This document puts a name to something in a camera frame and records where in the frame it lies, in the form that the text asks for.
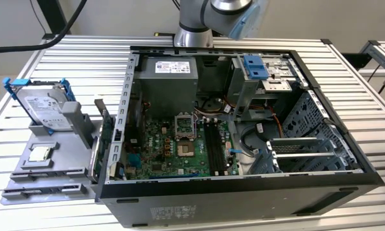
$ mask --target blue drive bay latch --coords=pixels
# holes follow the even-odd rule
[[[270,73],[266,69],[264,62],[258,55],[244,55],[244,66],[248,71],[250,79],[268,79]]]

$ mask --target gray part holder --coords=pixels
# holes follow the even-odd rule
[[[95,185],[87,177],[94,137],[99,136],[100,121],[92,122],[80,111],[79,102],[66,102],[63,115],[68,118],[72,131],[48,133],[44,126],[30,126],[32,136],[27,143],[18,167],[3,192],[2,204],[28,204],[95,198]],[[35,147],[51,147],[47,161],[30,162]]]
[[[83,140],[87,149],[92,148],[94,137],[91,135],[95,126],[88,114],[82,113],[82,104],[79,102],[66,102],[62,113],[70,121],[74,132]]]

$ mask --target black plastic frame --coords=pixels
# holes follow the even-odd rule
[[[335,121],[338,127],[342,131],[344,130],[344,124],[339,115],[335,112],[332,104],[328,98],[324,96],[320,85],[307,68],[298,52],[295,50],[262,50],[262,49],[219,49],[219,48],[174,48],[174,47],[131,47],[134,54],[140,56],[171,56],[164,54],[164,52],[175,52],[180,54],[180,51],[186,51],[190,54],[198,51],[208,51],[212,54],[220,54],[220,56],[232,53],[255,53],[255,52],[271,52],[271,53],[286,53],[294,58],[306,78],[310,82],[310,89],[315,92],[318,98],[320,99],[326,110]],[[348,143],[354,154],[364,169],[364,173],[360,174],[335,174],[335,175],[314,175],[304,176],[296,175],[291,177],[248,177],[244,179],[235,180],[191,180],[191,181],[176,181],[176,182],[158,182],[150,181],[143,183],[124,183],[124,184],[103,184],[100,198],[128,198],[128,197],[146,197],[146,196],[166,196],[166,195],[186,195],[186,194],[203,194],[203,193],[228,193],[228,192],[244,192],[244,191],[264,191],[264,190],[288,190],[299,188],[318,188],[318,187],[331,187],[340,186],[340,191],[347,191],[347,189],[354,189],[354,191],[360,191],[358,186],[360,185],[383,185],[383,179],[374,166],[371,165],[364,153],[362,152],[358,144],[350,133],[344,134],[346,142]],[[324,211],[334,203],[324,206],[322,210]]]

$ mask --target power supply label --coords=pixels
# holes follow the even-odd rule
[[[172,206],[151,208],[154,220],[194,218],[198,206]]]
[[[156,73],[190,73],[190,62],[156,62]]]
[[[58,100],[48,96],[27,96],[24,99],[44,126],[54,130],[71,129],[71,124],[62,114]]]

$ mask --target hard drive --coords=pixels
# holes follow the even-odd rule
[[[62,114],[62,108],[67,101],[76,101],[67,80],[31,81],[16,79],[10,83],[4,80],[4,87],[19,101],[34,125],[44,125],[50,131],[71,131],[71,125]]]

